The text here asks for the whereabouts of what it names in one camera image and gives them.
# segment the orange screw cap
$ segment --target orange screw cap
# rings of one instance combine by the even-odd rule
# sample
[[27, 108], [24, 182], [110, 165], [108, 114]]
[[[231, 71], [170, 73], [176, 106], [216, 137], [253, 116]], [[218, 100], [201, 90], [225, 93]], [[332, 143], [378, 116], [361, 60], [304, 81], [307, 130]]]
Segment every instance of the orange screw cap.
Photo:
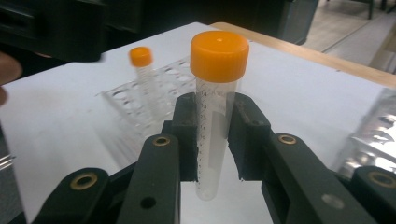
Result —
[[147, 47], [138, 47], [129, 51], [131, 64], [136, 67], [145, 67], [152, 63], [151, 50]]
[[245, 74], [248, 41], [225, 31], [208, 31], [191, 41], [190, 68], [196, 77], [216, 83], [233, 82]]

